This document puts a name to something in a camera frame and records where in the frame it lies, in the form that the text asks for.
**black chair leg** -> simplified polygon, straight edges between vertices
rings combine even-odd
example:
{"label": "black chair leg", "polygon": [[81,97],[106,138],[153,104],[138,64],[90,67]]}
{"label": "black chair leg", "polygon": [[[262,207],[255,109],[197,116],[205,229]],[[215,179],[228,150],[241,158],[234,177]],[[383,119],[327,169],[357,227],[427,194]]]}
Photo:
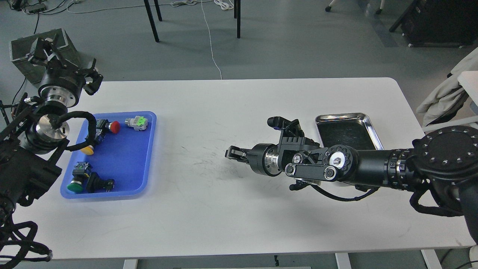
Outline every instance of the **black chair leg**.
{"label": "black chair leg", "polygon": [[158,20],[162,22],[163,17],[161,16],[161,10],[159,10],[158,0],[154,0],[154,7],[156,8],[156,13],[158,14]]}
{"label": "black chair leg", "polygon": [[146,7],[146,13],[148,13],[148,19],[150,20],[154,40],[159,43],[158,32],[156,31],[156,25],[154,24],[154,19],[152,18],[151,7],[149,6],[148,0],[144,0],[144,7]]}
{"label": "black chair leg", "polygon": [[237,5],[237,20],[238,20],[238,38],[240,38],[240,0],[235,0]]}
{"label": "black chair leg", "polygon": [[238,0],[234,0],[234,19],[238,18],[238,10],[236,9],[238,5]]}

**black robotic arm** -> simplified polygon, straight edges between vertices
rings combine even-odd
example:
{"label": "black robotic arm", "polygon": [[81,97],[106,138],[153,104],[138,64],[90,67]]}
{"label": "black robotic arm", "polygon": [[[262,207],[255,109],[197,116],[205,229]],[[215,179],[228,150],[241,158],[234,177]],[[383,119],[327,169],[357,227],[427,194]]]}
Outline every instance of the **black robotic arm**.
{"label": "black robotic arm", "polygon": [[[414,140],[414,148],[355,150],[345,145],[320,147],[304,136],[298,120],[272,117],[267,123],[281,131],[278,144],[257,144],[252,149],[231,146],[225,157],[249,164],[258,174],[285,172],[296,179],[291,190],[310,185],[339,201],[358,201],[379,187],[411,191],[410,205],[420,213],[464,215],[478,243],[478,130],[453,126]],[[341,198],[320,188],[324,181],[344,182],[368,192]],[[419,204],[426,191],[431,192],[436,207]]]}

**white table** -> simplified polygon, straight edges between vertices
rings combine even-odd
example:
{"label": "white table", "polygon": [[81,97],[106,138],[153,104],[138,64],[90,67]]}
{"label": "white table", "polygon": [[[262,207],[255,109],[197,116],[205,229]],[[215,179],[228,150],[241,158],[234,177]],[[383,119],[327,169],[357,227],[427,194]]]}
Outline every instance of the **white table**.
{"label": "white table", "polygon": [[[277,143],[267,118],[298,118],[317,140],[320,114],[367,114],[386,149],[411,147],[423,132],[391,78],[103,82],[75,110],[156,113],[149,183],[132,200],[67,200],[63,175],[16,222],[39,225],[54,258],[143,258],[265,253],[335,253],[474,245],[462,217],[417,213],[411,193],[386,188],[337,202],[294,180],[252,172],[224,158],[230,145]],[[80,120],[71,120],[75,141]],[[65,168],[65,153],[58,165]],[[322,185],[343,196],[352,187]],[[430,196],[424,197],[431,204]]]}

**metal tray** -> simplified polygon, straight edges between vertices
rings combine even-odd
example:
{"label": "metal tray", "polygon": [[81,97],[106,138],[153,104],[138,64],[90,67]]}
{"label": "metal tray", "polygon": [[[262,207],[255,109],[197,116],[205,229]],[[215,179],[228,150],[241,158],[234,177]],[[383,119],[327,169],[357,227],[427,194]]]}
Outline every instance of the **metal tray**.
{"label": "metal tray", "polygon": [[[343,144],[354,147],[355,144],[359,145],[355,146],[356,149],[372,149],[370,147],[373,145],[375,149],[383,150],[370,118],[364,113],[320,115],[315,118],[315,125],[322,146]],[[327,137],[325,141],[321,132]]]}

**chair leg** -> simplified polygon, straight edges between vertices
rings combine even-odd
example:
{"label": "chair leg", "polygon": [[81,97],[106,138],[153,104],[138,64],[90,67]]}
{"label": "chair leg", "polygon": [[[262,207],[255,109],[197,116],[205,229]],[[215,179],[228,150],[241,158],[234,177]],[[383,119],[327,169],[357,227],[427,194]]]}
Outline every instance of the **chair leg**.
{"label": "chair leg", "polygon": [[380,13],[382,13],[382,10],[383,10],[383,7],[385,6],[385,0],[382,0],[382,2],[380,2],[380,8],[377,9],[377,11],[375,12],[375,14],[379,15]]}
{"label": "chair leg", "polygon": [[156,8],[156,13],[158,14],[158,20],[162,22],[163,17],[161,16],[161,10],[159,10],[158,0],[154,0],[154,7]]}
{"label": "chair leg", "polygon": [[332,2],[330,2],[330,4],[326,7],[326,12],[330,12],[332,6],[335,5],[335,2],[337,2],[337,0],[332,0]]}
{"label": "chair leg", "polygon": [[158,32],[156,31],[156,25],[154,24],[154,19],[152,18],[151,7],[149,6],[148,0],[144,0],[144,7],[146,7],[146,13],[148,13],[148,19],[150,20],[154,40],[159,43]]}
{"label": "chair leg", "polygon": [[238,0],[234,0],[234,19],[238,18],[238,11],[237,11]]}
{"label": "chair leg", "polygon": [[240,38],[240,0],[235,0],[237,5],[237,20],[238,20],[238,38]]}

